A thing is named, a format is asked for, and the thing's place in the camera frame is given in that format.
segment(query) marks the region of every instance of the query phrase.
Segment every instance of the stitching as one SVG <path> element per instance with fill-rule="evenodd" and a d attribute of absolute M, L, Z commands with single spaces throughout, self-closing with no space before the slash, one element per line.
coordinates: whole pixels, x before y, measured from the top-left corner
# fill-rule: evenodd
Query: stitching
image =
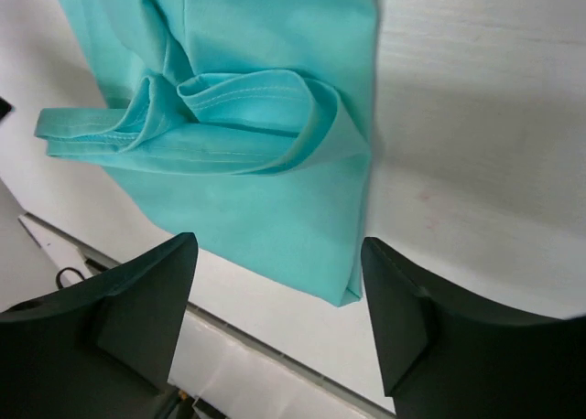
<path fill-rule="evenodd" d="M 109 134 L 93 134 L 93 135 L 89 135 L 89 136 L 111 138 L 113 140 L 121 140 L 121 141 L 136 140 L 136 137 L 120 137 L 118 135 L 109 135 Z"/>
<path fill-rule="evenodd" d="M 265 163 L 266 161 L 263 160 L 199 160 L 199 159 L 193 159 L 193 158 L 170 158 L 167 156 L 142 156 L 142 158 L 158 158 L 158 159 L 167 159 L 167 160 L 172 160 L 172 161 L 193 161 L 193 162 L 199 162 L 199 163 Z"/>
<path fill-rule="evenodd" d="M 84 140 L 84 138 L 88 138 L 88 137 L 111 138 L 113 140 L 118 141 L 119 143 L 103 142 L 103 141 L 98 141 L 98 140 Z M 96 144 L 96 145 L 128 145 L 128 143 L 121 143 L 121 142 L 128 142 L 128 140 L 134 140 L 134 138 L 116 137 L 115 135 L 95 134 L 95 135 L 85 135 L 83 137 L 80 137 L 79 139 L 58 138 L 58 137 L 53 137 L 53 138 L 49 139 L 50 142 L 67 143 L 70 145 L 76 145 L 78 143 L 90 143 L 90 144 Z"/>
<path fill-rule="evenodd" d="M 238 99 L 253 99 L 255 97 L 258 97 L 258 98 L 261 98 L 261 99 L 281 99 L 281 100 L 284 100 L 284 101 L 305 102 L 304 99 L 298 99 L 298 98 L 295 98 L 295 97 L 282 97 L 282 96 L 268 96 L 268 95 L 261 95 L 261 94 L 253 94 L 253 95 L 250 95 L 250 96 L 232 97 L 232 98 L 227 99 L 225 101 L 219 101 L 219 102 L 212 103 L 211 105 L 208 105 L 208 106 L 191 107 L 191 108 L 193 108 L 193 109 L 196 109 L 197 108 L 197 110 L 207 110 L 208 108 L 212 108 L 212 106 L 221 105 L 222 103 L 236 101 Z"/>
<path fill-rule="evenodd" d="M 66 108 L 66 109 L 68 109 L 68 110 L 79 110 L 79 109 L 83 109 L 83 108 Z M 98 116 L 95 116 L 95 117 L 92 116 L 92 120 L 99 122 L 101 120 L 111 120 L 111 119 L 110 119 L 110 117 L 107 117 L 107 116 L 100 116 L 100 117 L 98 117 Z"/>
<path fill-rule="evenodd" d="M 146 145 L 145 149 L 165 149 L 165 150 L 173 150 L 173 151 L 199 152 L 202 154 L 226 155 L 226 156 L 271 156 L 273 158 L 278 157 L 278 156 L 274 156 L 271 154 L 249 154 L 246 152 L 204 151 L 202 149 L 188 149 L 187 147 L 165 147 L 165 146 Z"/>
<path fill-rule="evenodd" d="M 150 103 L 147 103 L 145 106 L 143 106 L 143 109 L 140 111 L 140 113 L 137 116 L 137 120 L 134 120 L 130 124 L 126 124 L 125 127 L 130 127 L 130 126 L 134 126 L 136 124 L 140 124 L 140 122 L 141 122 L 140 117 L 142 117 L 142 115 L 145 113 L 145 111 L 149 107 L 150 107 Z M 94 118 L 92 118 L 92 121 L 93 122 L 96 122 L 96 121 L 99 122 L 101 120 L 111 120 L 111 119 L 109 117 L 94 117 Z M 59 126 L 59 129 L 83 128 L 85 126 L 103 126 L 103 124 L 95 124 L 95 123 L 89 123 L 89 124 L 62 124 L 62 125 Z"/>
<path fill-rule="evenodd" d="M 239 93 L 239 92 L 260 91 L 260 90 L 283 90 L 283 91 L 301 92 L 301 91 L 298 91 L 296 88 L 291 88 L 291 87 L 256 87 L 256 88 L 248 88 L 248 89 L 245 89 L 245 90 L 236 90 L 236 91 L 225 92 L 224 94 L 220 94 L 219 96 L 212 97 L 211 99 L 207 99 L 207 100 L 205 100 L 203 102 L 195 103 L 195 104 L 193 104 L 191 106 L 193 108 L 195 108 L 196 106 L 200 106 L 200 105 L 206 104 L 208 102 L 215 101 L 216 99 L 220 99 L 221 97 L 229 96 L 230 94 L 236 94 L 236 93 Z M 191 95 L 191 96 L 185 96 L 185 97 L 195 97 L 195 96 L 197 96 L 197 94 L 194 94 L 194 95 Z"/>
<path fill-rule="evenodd" d="M 183 6 L 182 6 L 183 7 L 183 18 L 182 18 L 183 19 L 183 21 L 182 21 L 182 23 L 183 23 L 183 39 L 181 41 L 183 42 L 183 44 L 186 44 L 186 39 L 187 39 L 187 28 L 186 28 L 186 22 L 187 22 L 186 9 L 187 9 L 187 6 L 186 6 L 186 4 L 187 4 L 187 0 L 183 0 L 182 4 L 183 4 Z"/>
<path fill-rule="evenodd" d="M 161 134 L 164 134 L 165 132 L 161 132 L 162 130 L 165 130 L 165 128 L 167 128 L 167 124 L 168 124 L 168 119 L 167 119 L 167 113 L 163 113 L 163 116 L 161 117 L 161 121 L 159 122 L 159 124 L 157 125 L 157 128 L 155 129 L 155 132 L 158 133 L 155 136 L 159 136 Z"/>
<path fill-rule="evenodd" d="M 140 124 L 141 122 L 145 122 L 147 119 L 142 120 L 142 119 L 140 119 L 140 117 L 142 117 L 142 115 L 145 113 L 145 111 L 147 110 L 147 108 L 148 108 L 148 105 L 146 107 L 144 107 L 142 109 L 142 111 L 138 114 L 138 116 L 137 116 L 138 119 L 137 120 L 135 120 L 134 122 L 132 122 L 130 124 L 125 124 L 124 125 L 124 128 L 130 128 L 132 126 L 135 126 L 137 124 Z M 86 126 L 103 126 L 103 124 L 64 124 L 64 125 L 60 125 L 59 126 L 58 131 L 59 130 L 70 131 L 72 129 L 85 128 Z M 108 131 L 108 132 L 109 133 L 114 133 L 114 134 L 137 134 L 137 133 L 117 133 L 115 130 L 114 131 Z M 134 140 L 134 138 L 132 138 L 132 137 L 112 137 L 112 136 L 107 135 L 105 133 L 85 134 L 85 135 L 82 135 L 82 136 L 87 137 L 87 136 L 94 136 L 94 135 L 95 136 L 100 135 L 100 136 L 106 137 L 106 138 L 119 138 L 120 140 Z"/>
<path fill-rule="evenodd" d="M 140 118 L 143 116 L 143 114 L 145 113 L 145 111 L 147 111 L 150 108 L 150 105 L 152 104 L 151 101 L 148 101 L 148 103 L 145 104 L 145 106 L 143 106 L 143 109 L 140 110 L 140 113 L 138 114 L 138 116 L 136 117 L 137 119 L 133 122 L 133 126 L 137 123 L 140 123 Z"/>

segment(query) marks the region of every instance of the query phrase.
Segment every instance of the pink stain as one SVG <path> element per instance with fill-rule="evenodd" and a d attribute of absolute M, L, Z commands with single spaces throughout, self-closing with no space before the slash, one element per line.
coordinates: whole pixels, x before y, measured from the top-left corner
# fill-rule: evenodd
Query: pink stain
<path fill-rule="evenodd" d="M 422 202 L 428 202 L 431 198 L 431 194 L 426 190 L 421 190 L 421 193 L 418 194 L 418 199 Z"/>
<path fill-rule="evenodd" d="M 425 220 L 428 222 L 425 228 L 430 231 L 435 231 L 440 225 L 440 220 L 434 216 L 426 216 Z"/>

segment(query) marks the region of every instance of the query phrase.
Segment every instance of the black cable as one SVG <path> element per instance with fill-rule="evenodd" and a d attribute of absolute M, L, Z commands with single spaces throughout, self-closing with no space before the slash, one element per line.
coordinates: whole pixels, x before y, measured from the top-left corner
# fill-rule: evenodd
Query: black cable
<path fill-rule="evenodd" d="M 72 273 L 76 273 L 76 275 L 78 275 L 78 277 L 82 280 L 85 280 L 85 277 L 83 276 L 82 273 L 80 273 L 80 270 L 77 270 L 71 266 L 66 266 L 65 268 L 63 268 L 62 270 L 60 270 L 57 275 L 55 276 L 55 285 L 57 285 L 57 289 L 63 289 L 65 286 L 61 283 L 61 276 L 63 275 L 63 273 L 65 273 L 66 271 L 71 271 Z"/>

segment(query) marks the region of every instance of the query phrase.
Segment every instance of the turquoise tote bag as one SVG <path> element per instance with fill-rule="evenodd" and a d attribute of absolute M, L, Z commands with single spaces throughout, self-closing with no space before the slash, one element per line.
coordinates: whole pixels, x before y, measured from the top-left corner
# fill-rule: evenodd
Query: turquoise tote bag
<path fill-rule="evenodd" d="M 60 0 L 108 109 L 51 108 L 159 227 L 336 306 L 361 295 L 374 0 Z"/>

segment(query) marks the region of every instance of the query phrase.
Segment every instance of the stitched seam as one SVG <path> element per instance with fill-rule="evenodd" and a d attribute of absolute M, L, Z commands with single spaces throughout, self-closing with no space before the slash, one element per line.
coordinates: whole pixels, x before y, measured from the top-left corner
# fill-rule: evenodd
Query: stitched seam
<path fill-rule="evenodd" d="M 116 143 L 110 143 L 110 142 L 94 142 L 94 141 L 69 141 L 66 142 L 66 139 L 63 140 L 54 140 L 54 141 L 58 141 L 59 143 L 69 143 L 72 145 L 76 145 L 76 144 L 92 144 L 92 145 L 126 145 L 125 143 L 120 143 L 120 144 L 116 144 Z M 279 156 L 275 156 L 272 154 L 249 154 L 246 152 L 225 152 L 225 151 L 204 151 L 201 149 L 189 149 L 187 147 L 165 147 L 165 146 L 152 146 L 152 145 L 147 145 L 145 148 L 145 150 L 148 149 L 163 149 L 163 150 L 172 150 L 172 151 L 187 151 L 187 152 L 196 152 L 196 153 L 202 153 L 202 154 L 210 154 L 210 155 L 219 155 L 219 156 L 269 156 L 271 158 L 277 158 Z"/>
<path fill-rule="evenodd" d="M 143 109 L 138 114 L 137 120 L 133 121 L 130 124 L 126 124 L 125 125 L 125 128 L 131 127 L 131 126 L 135 126 L 136 124 L 140 124 L 141 123 L 140 117 L 142 117 L 142 115 L 149 108 L 149 106 L 150 106 L 150 103 L 148 103 L 146 106 L 144 106 Z M 110 119 L 107 119 L 107 118 L 103 117 L 101 119 L 99 118 L 99 119 L 93 119 L 93 120 L 110 120 Z M 76 128 L 84 128 L 86 126 L 103 126 L 103 124 L 69 124 L 69 125 L 65 124 L 65 125 L 61 125 L 60 126 L 60 129 L 71 130 L 71 129 L 76 129 Z M 119 134 L 137 134 L 137 133 L 119 133 Z M 104 133 L 101 133 L 101 134 L 86 134 L 86 135 L 83 135 L 83 136 L 92 136 L 92 135 L 96 135 L 96 136 L 99 135 L 99 136 L 106 137 L 106 138 L 115 138 L 115 137 L 112 137 L 110 135 L 106 135 Z M 135 139 L 135 138 L 132 138 L 132 137 L 119 137 L 119 138 L 121 140 L 134 140 Z"/>
<path fill-rule="evenodd" d="M 167 160 L 172 160 L 172 161 L 192 161 L 192 162 L 198 162 L 198 163 L 211 163 L 211 164 L 215 164 L 215 163 L 224 163 L 224 164 L 228 164 L 228 163 L 265 163 L 265 160 L 199 160 L 199 159 L 193 159 L 193 158 L 171 158 L 168 156 L 139 156 L 142 158 L 158 158 L 158 159 L 167 159 Z"/>
<path fill-rule="evenodd" d="M 111 118 L 110 118 L 110 117 L 97 117 L 97 116 L 96 116 L 96 117 L 94 117 L 94 116 L 92 116 L 92 120 L 93 120 L 93 121 L 96 121 L 96 122 L 100 122 L 101 120 L 111 120 Z M 64 126 L 69 126 L 69 127 L 71 127 L 71 126 L 74 126 L 74 125 L 71 125 L 71 124 L 66 124 L 66 125 L 64 125 Z"/>
<path fill-rule="evenodd" d="M 201 110 L 207 110 L 208 108 L 212 108 L 212 106 L 221 105 L 223 103 L 227 103 L 227 102 L 231 102 L 231 101 L 236 101 L 238 99 L 254 99 L 254 98 L 281 99 L 284 101 L 298 101 L 298 102 L 305 101 L 303 99 L 298 99 L 298 98 L 294 98 L 294 97 L 282 97 L 282 96 L 269 96 L 269 95 L 253 94 L 253 95 L 249 95 L 249 96 L 232 97 L 232 98 L 227 99 L 225 101 L 219 101 L 219 102 L 212 103 L 211 105 L 208 105 L 208 106 L 191 107 L 191 108 L 197 109 L 198 111 L 201 111 Z"/>
<path fill-rule="evenodd" d="M 183 0 L 183 39 L 181 41 L 183 41 L 184 43 L 186 43 L 186 39 L 187 39 L 187 27 L 186 27 L 186 22 L 187 22 L 187 0 Z"/>
<path fill-rule="evenodd" d="M 291 87 L 256 87 L 256 88 L 247 88 L 245 90 L 229 91 L 229 92 L 226 92 L 224 94 L 220 94 L 219 96 L 212 97 L 211 99 L 207 99 L 207 100 L 205 100 L 203 102 L 195 103 L 194 105 L 191 105 L 191 106 L 195 108 L 197 106 L 200 106 L 200 105 L 203 105 L 203 104 L 207 104 L 209 102 L 213 102 L 216 99 L 220 99 L 221 97 L 229 96 L 231 94 L 236 94 L 236 93 L 240 93 L 240 92 L 261 91 L 261 90 L 282 90 L 282 91 L 301 92 L 301 91 L 298 91 L 296 88 L 291 88 Z"/>

